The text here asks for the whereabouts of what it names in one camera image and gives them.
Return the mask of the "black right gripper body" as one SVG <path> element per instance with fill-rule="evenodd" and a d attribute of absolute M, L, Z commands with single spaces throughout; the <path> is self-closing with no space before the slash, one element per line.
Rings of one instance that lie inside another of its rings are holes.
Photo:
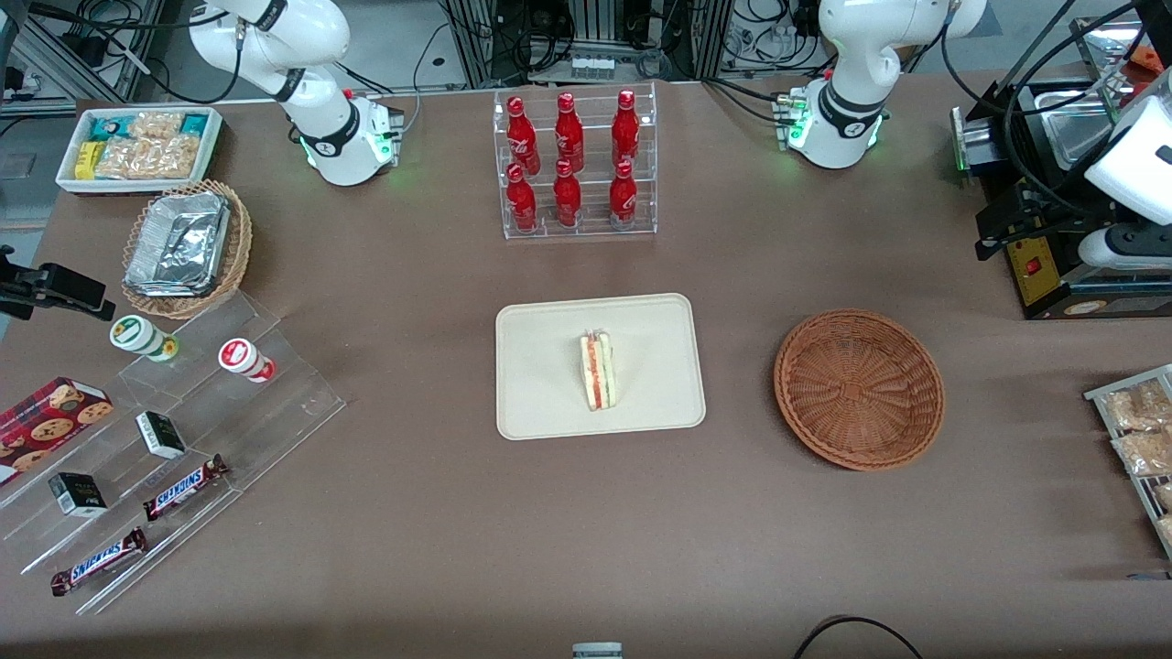
<path fill-rule="evenodd" d="M 1 313 L 11 319 L 29 320 L 38 301 L 38 270 L 9 261 L 15 254 L 11 245 L 1 246 Z"/>

